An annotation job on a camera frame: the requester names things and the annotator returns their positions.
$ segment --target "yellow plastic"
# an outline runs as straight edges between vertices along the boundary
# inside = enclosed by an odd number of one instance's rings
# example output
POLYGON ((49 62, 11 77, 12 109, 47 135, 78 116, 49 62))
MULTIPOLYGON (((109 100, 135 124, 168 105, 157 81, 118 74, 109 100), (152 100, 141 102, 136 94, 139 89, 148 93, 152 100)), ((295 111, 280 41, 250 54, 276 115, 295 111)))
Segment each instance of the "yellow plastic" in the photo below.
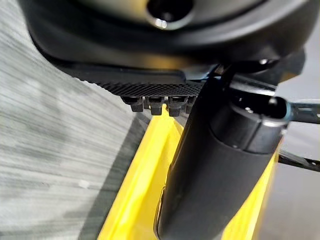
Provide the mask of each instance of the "yellow plastic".
MULTIPOLYGON (((154 116, 98 236, 99 240, 156 240, 153 225, 183 127, 163 109, 154 116)), ((273 157, 254 190, 224 230, 223 240, 251 240, 270 181, 273 157)))

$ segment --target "metal screw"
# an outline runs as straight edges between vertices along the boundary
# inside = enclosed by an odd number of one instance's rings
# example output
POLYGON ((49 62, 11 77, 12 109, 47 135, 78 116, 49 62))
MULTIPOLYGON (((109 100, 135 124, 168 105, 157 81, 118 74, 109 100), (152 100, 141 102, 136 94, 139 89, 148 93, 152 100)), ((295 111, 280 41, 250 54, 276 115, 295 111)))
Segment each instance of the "metal screw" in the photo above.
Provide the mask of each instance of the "metal screw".
POLYGON ((267 62, 268 62, 268 59, 261 59, 261 60, 259 61, 259 63, 260 63, 261 65, 265 65, 267 62))
POLYGON ((254 113, 254 111, 252 111, 250 107, 246 107, 244 110, 246 110, 250 114, 254 113))

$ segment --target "blurred floor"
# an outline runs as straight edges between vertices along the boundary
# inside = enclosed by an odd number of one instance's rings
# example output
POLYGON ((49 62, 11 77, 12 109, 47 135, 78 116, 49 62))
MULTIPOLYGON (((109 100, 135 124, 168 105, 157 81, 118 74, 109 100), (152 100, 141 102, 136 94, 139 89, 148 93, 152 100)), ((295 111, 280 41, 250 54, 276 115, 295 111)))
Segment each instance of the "blurred floor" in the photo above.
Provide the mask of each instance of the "blurred floor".
POLYGON ((320 240, 320 172, 278 164, 257 240, 320 240))
POLYGON ((0 238, 95 239, 149 117, 50 65, 0 3, 0 238))

